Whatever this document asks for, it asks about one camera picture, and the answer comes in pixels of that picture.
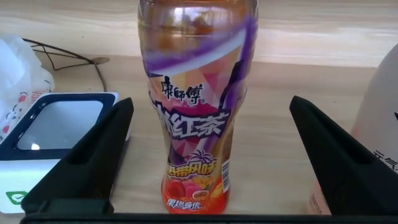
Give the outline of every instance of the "passion fruit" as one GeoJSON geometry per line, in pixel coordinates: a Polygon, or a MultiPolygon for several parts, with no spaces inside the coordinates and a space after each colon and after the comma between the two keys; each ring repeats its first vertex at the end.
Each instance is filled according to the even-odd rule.
{"type": "Polygon", "coordinates": [[[197,190],[192,194],[192,198],[195,200],[203,200],[206,199],[208,195],[209,195],[208,190],[197,190]]]}

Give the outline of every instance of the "green logo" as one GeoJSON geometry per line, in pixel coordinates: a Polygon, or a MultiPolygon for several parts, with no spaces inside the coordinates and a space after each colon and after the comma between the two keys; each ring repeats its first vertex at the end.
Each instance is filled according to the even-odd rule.
{"type": "Polygon", "coordinates": [[[6,195],[13,205],[20,205],[27,192],[6,192],[6,195]]]}

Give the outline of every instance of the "plastic bottle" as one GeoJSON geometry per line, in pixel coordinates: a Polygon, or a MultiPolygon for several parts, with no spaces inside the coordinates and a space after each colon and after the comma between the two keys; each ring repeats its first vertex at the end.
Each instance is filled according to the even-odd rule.
{"type": "Polygon", "coordinates": [[[234,119],[246,94],[256,0],[141,0],[139,37],[162,123],[170,213],[222,213],[234,119]]]}
{"type": "MultiPolygon", "coordinates": [[[[381,62],[358,111],[351,134],[362,145],[398,172],[398,45],[381,62]]],[[[321,187],[316,182],[308,213],[330,215],[321,187]]]]}

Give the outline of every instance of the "white device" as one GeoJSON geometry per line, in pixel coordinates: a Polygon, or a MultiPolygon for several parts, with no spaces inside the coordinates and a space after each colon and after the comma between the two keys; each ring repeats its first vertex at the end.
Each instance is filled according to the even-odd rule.
{"type": "Polygon", "coordinates": [[[41,96],[0,144],[0,212],[24,213],[24,196],[118,100],[117,93],[41,96]]]}

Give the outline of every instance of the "brand logo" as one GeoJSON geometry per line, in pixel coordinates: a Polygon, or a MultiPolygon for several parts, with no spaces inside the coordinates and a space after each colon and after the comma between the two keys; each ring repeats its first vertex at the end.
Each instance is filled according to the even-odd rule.
{"type": "Polygon", "coordinates": [[[6,192],[6,195],[13,205],[20,205],[22,199],[27,195],[25,191],[6,192]]]}
{"type": "Polygon", "coordinates": [[[182,90],[179,87],[174,86],[170,81],[170,77],[168,76],[165,76],[164,81],[162,82],[162,93],[167,97],[168,100],[175,98],[183,103],[184,100],[187,99],[189,106],[195,106],[199,104],[199,102],[202,104],[206,103],[206,100],[201,98],[202,90],[203,84],[190,86],[187,90],[182,90]]]}

